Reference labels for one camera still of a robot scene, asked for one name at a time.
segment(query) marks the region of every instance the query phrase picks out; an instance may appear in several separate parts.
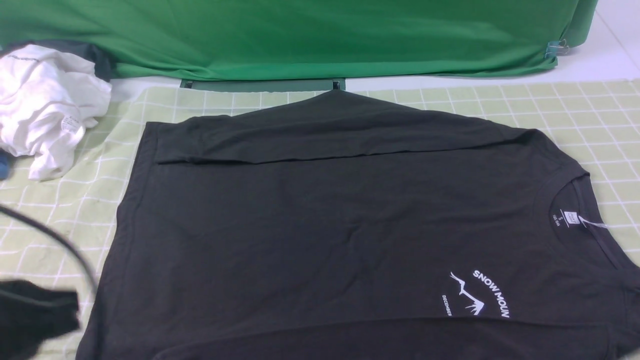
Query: binder clip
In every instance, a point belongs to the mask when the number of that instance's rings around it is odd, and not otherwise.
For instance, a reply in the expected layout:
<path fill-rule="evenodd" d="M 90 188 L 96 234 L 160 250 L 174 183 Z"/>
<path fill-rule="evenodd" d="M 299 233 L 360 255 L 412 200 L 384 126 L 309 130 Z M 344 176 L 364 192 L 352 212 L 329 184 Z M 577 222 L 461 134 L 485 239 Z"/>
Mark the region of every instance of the binder clip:
<path fill-rule="evenodd" d="M 545 58 L 555 58 L 558 55 L 567 55 L 571 48 L 566 45 L 566 39 L 560 41 L 550 41 L 547 44 Z"/>

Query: hang tag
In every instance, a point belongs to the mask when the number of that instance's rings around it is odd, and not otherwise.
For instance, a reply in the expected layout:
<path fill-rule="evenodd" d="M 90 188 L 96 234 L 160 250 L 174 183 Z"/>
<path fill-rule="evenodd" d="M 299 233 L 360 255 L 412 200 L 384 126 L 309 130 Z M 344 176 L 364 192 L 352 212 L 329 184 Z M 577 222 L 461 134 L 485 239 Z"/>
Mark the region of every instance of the hang tag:
<path fill-rule="evenodd" d="M 603 229 L 607 229 L 608 226 L 607 224 L 603 224 L 601 222 L 590 222 L 588 220 L 585 220 L 582 216 L 578 215 L 579 220 L 582 222 L 582 225 L 589 224 L 589 225 L 593 225 L 593 226 L 597 226 L 597 227 L 601 227 Z"/>
<path fill-rule="evenodd" d="M 578 213 L 574 211 L 564 211 L 563 214 L 564 214 L 564 219 L 568 224 L 580 223 L 580 218 L 579 218 L 580 216 L 578 216 Z"/>

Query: white graphic print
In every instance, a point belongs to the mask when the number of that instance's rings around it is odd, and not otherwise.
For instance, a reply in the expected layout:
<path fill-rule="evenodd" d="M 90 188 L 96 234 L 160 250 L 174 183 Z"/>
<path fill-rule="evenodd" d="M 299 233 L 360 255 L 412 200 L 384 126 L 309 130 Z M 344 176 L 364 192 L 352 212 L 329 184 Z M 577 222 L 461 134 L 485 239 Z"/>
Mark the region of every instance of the white graphic print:
<path fill-rule="evenodd" d="M 471 299 L 471 301 L 474 302 L 473 305 L 471 306 L 467 306 L 465 309 L 471 309 L 471 313 L 474 316 L 477 316 L 480 311 L 482 310 L 482 308 L 484 307 L 484 302 L 481 302 L 480 300 L 476 299 L 475 297 L 473 297 L 470 293 L 465 291 L 465 282 L 456 277 L 455 275 L 453 275 L 453 273 L 451 272 L 451 277 L 455 280 L 458 281 L 460 283 L 460 293 L 458 295 L 464 295 L 466 297 L 468 297 L 469 299 Z"/>
<path fill-rule="evenodd" d="M 502 296 L 502 290 L 498 288 L 498 286 L 493 282 L 493 280 L 489 279 L 485 274 L 480 271 L 474 271 L 474 277 L 477 277 L 480 281 L 482 281 L 485 285 L 489 287 L 489 290 L 493 292 L 495 295 L 495 300 L 497 300 L 498 305 L 500 306 L 500 314 L 503 318 L 509 317 L 509 306 L 507 305 L 507 300 L 504 300 Z"/>
<path fill-rule="evenodd" d="M 449 301 L 447 300 L 447 295 L 442 295 L 442 302 L 444 303 L 444 309 L 447 311 L 447 315 L 453 316 L 451 313 L 451 308 L 449 307 Z"/>

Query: black cable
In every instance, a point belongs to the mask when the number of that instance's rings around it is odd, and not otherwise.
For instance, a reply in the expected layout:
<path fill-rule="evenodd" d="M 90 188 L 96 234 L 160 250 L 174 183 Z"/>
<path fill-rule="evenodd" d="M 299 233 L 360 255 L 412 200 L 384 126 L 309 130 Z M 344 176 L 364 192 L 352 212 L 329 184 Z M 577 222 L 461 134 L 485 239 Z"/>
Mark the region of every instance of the black cable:
<path fill-rule="evenodd" d="M 94 312 L 97 323 L 95 327 L 96 342 L 95 342 L 95 346 L 93 347 L 95 350 L 95 355 L 93 356 L 93 359 L 100 358 L 100 355 L 102 353 L 101 345 L 102 345 L 102 330 L 103 330 L 102 329 L 103 312 L 102 312 L 102 302 L 100 302 L 98 298 L 98 282 L 95 280 L 95 277 L 93 276 L 95 272 L 91 267 L 91 265 L 89 265 L 89 263 L 82 257 L 82 255 L 80 255 L 80 252 L 73 245 L 71 245 L 69 241 L 65 240 L 61 235 L 59 235 L 52 229 L 48 228 L 43 223 L 33 220 L 32 218 L 29 218 L 15 210 L 7 208 L 2 204 L 0 204 L 0 213 L 4 213 L 9 217 L 12 217 L 20 222 L 24 222 L 25 224 L 30 225 L 31 227 L 34 227 L 40 232 L 46 235 L 49 235 L 51 238 L 56 240 L 60 245 L 62 245 L 62 247 L 67 249 L 78 260 L 78 262 L 80 262 L 80 265 L 82 266 L 82 269 L 88 278 L 89 284 L 91 285 L 91 292 L 93 293 L 93 297 L 94 297 L 93 312 Z"/>
<path fill-rule="evenodd" d="M 56 240 L 60 245 L 62 245 L 65 249 L 67 249 L 80 262 L 80 265 L 84 270 L 84 273 L 89 279 L 89 284 L 91 285 L 91 291 L 93 293 L 93 296 L 96 297 L 96 295 L 98 294 L 98 283 L 93 276 L 95 272 L 91 268 L 91 265 L 89 265 L 89 263 L 87 263 L 86 260 L 84 260 L 82 255 L 80 255 L 80 252 L 78 252 L 78 250 L 76 250 L 76 248 L 73 245 L 71 245 L 71 243 L 69 243 L 67 240 L 65 240 L 61 235 L 59 235 L 55 231 L 49 229 L 43 223 L 33 220 L 32 218 L 29 218 L 15 210 L 11 210 L 10 208 L 7 208 L 2 204 L 0 204 L 0 213 L 4 213 L 9 217 L 12 217 L 18 221 L 24 222 L 27 225 L 30 225 L 31 227 L 36 228 L 42 233 L 49 235 L 51 238 Z"/>

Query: black fabric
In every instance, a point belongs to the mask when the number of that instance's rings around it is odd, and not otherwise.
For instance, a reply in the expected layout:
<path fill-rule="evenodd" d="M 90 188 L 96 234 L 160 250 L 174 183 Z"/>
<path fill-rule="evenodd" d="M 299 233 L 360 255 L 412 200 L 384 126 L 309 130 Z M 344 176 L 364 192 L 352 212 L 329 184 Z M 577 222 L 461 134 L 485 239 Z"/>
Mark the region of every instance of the black fabric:
<path fill-rule="evenodd" d="M 23 360 L 40 344 L 79 328 L 77 293 L 0 281 L 0 359 Z"/>
<path fill-rule="evenodd" d="M 537 130 L 340 91 L 149 123 L 102 358 L 616 359 L 640 347 L 640 270 L 560 213 L 600 220 Z"/>
<path fill-rule="evenodd" d="M 111 60 L 106 52 L 94 44 L 77 40 L 28 40 L 9 44 L 6 49 L 0 51 L 0 56 L 8 54 L 27 45 L 38 45 L 58 50 L 61 53 L 78 55 L 95 64 L 95 76 L 104 81 L 111 81 L 113 75 Z"/>

